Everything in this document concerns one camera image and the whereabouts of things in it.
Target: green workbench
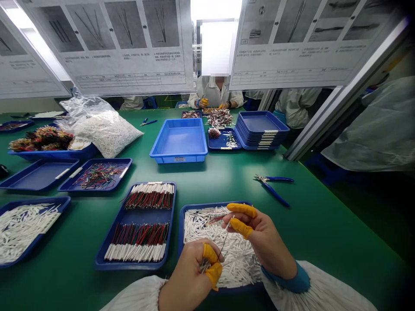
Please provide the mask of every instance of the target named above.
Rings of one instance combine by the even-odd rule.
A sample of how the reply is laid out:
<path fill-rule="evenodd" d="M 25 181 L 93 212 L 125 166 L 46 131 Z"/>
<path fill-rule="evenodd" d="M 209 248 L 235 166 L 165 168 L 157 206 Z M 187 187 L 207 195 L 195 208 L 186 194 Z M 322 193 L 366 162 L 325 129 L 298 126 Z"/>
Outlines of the green workbench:
<path fill-rule="evenodd" d="M 238 109 L 232 110 L 237 118 Z M 372 301 L 379 310 L 390 304 L 407 273 L 404 261 L 358 219 L 302 164 L 283 158 L 276 151 L 209 151 L 200 163 L 156 164 L 149 157 L 165 119 L 180 118 L 181 109 L 121 111 L 145 134 L 118 157 L 132 158 L 133 164 L 119 187 L 98 195 L 71 194 L 72 204 L 52 226 L 28 258 L 0 270 L 2 310 L 99 310 L 130 283 L 151 274 L 169 277 L 178 259 L 179 212 L 186 204 L 246 200 L 268 214 L 293 256 L 307 260 Z M 158 122 L 144 127 L 144 118 Z M 10 121 L 0 115 L 0 123 Z M 36 122 L 28 130 L 49 122 Z M 29 165 L 18 156 L 7 155 L 8 143 L 23 137 L 25 131 L 0 134 L 1 164 L 15 174 Z M 284 176 L 294 184 L 272 183 L 291 204 L 284 208 L 268 193 L 254 175 Z M 168 259 L 158 271 L 96 271 L 95 255 L 130 185 L 140 181 L 174 181 L 177 197 Z M 37 193 L 1 190 L 0 206 L 10 201 L 64 196 L 56 189 Z M 270 310 L 266 292 L 243 295 L 215 295 L 200 309 Z"/>

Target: hand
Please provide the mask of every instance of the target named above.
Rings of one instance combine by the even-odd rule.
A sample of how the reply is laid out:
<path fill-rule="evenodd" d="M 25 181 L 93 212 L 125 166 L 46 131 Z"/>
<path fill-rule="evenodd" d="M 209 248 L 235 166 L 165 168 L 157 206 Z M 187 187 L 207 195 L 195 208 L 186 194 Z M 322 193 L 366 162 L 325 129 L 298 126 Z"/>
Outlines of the hand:
<path fill-rule="evenodd" d="M 221 105 L 219 106 L 219 109 L 230 109 L 230 106 L 229 106 L 229 104 L 226 102 L 226 103 L 221 104 Z"/>
<path fill-rule="evenodd" d="M 211 263 L 204 274 L 200 270 L 203 258 Z M 186 243 L 172 277 L 160 289 L 159 311 L 193 311 L 216 288 L 222 274 L 219 261 L 224 261 L 223 255 L 211 240 Z"/>
<path fill-rule="evenodd" d="M 269 272 L 292 279 L 297 275 L 297 264 L 281 239 L 271 218 L 253 206 L 230 203 L 231 211 L 223 218 L 222 228 L 229 232 L 238 232 L 251 242 L 259 262 Z"/>
<path fill-rule="evenodd" d="M 202 109 L 204 109 L 204 108 L 206 108 L 207 106 L 209 106 L 209 100 L 208 100 L 207 98 L 202 98 L 202 99 L 199 101 L 199 107 L 200 107 L 200 108 L 202 108 Z"/>

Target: hanging document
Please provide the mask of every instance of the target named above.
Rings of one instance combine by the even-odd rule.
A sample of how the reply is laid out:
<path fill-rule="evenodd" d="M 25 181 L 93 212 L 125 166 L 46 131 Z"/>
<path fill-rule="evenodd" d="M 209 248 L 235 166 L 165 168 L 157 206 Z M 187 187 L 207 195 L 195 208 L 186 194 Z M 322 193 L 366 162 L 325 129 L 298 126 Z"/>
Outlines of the hanging document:
<path fill-rule="evenodd" d="M 0 99 L 68 95 L 0 7 Z"/>
<path fill-rule="evenodd" d="M 195 92 L 190 0 L 19 0 L 84 95 Z"/>
<path fill-rule="evenodd" d="M 402 16 L 388 0 L 244 0 L 229 89 L 347 85 Z"/>

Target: photo on paper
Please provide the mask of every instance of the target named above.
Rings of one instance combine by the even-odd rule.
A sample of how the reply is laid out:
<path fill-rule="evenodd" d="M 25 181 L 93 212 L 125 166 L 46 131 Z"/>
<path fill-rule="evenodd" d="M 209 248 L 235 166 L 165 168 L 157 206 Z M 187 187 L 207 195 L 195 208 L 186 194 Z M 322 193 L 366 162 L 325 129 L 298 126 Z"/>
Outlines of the photo on paper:
<path fill-rule="evenodd" d="M 135 1 L 105 2 L 105 8 L 122 49 L 147 47 Z"/>
<path fill-rule="evenodd" d="M 175 0 L 143 1 L 153 48 L 180 46 Z"/>
<path fill-rule="evenodd" d="M 60 6 L 34 7 L 31 10 L 59 52 L 83 51 L 77 35 Z"/>
<path fill-rule="evenodd" d="M 389 15 L 367 15 L 364 11 L 357 16 L 343 40 L 364 40 L 375 37 Z"/>
<path fill-rule="evenodd" d="M 319 19 L 309 42 L 336 41 L 348 21 L 348 17 Z"/>
<path fill-rule="evenodd" d="M 25 49 L 20 45 L 16 38 L 14 38 L 6 25 L 0 21 L 0 55 L 15 56 L 26 54 Z"/>
<path fill-rule="evenodd" d="M 389 0 L 367 0 L 360 14 L 366 15 L 379 15 L 379 14 L 392 14 L 396 4 Z"/>
<path fill-rule="evenodd" d="M 320 18 L 351 17 L 360 0 L 328 0 Z"/>
<path fill-rule="evenodd" d="M 274 43 L 303 42 L 321 0 L 288 0 Z"/>
<path fill-rule="evenodd" d="M 252 0 L 246 5 L 241 40 L 244 44 L 268 44 L 280 0 Z"/>
<path fill-rule="evenodd" d="M 114 50 L 109 27 L 97 3 L 66 6 L 77 31 L 90 51 Z"/>

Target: blue pliers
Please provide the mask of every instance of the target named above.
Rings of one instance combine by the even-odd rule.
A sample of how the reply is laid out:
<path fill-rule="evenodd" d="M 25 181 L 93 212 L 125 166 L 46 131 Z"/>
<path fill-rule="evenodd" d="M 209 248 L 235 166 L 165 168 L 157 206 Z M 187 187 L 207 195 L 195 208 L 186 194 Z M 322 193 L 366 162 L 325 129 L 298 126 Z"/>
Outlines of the blue pliers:
<path fill-rule="evenodd" d="M 284 205 L 285 207 L 290 207 L 290 205 L 282 198 L 278 195 L 278 193 L 267 183 L 267 181 L 288 181 L 288 182 L 294 182 L 294 179 L 291 178 L 286 178 L 286 177 L 263 177 L 263 176 L 259 176 L 258 174 L 255 174 L 255 179 L 260 181 L 265 188 L 268 189 L 269 192 L 271 192 L 271 194 L 278 200 L 280 201 L 280 203 L 282 205 Z"/>
<path fill-rule="evenodd" d="M 143 121 L 143 123 L 141 123 L 140 124 L 140 126 L 144 126 L 144 125 L 147 125 L 147 124 L 152 124 L 152 123 L 154 123 L 154 122 L 157 122 L 157 120 L 155 120 L 155 121 L 151 121 L 151 122 L 147 122 L 147 120 L 148 120 L 148 118 L 145 118 L 145 120 Z"/>

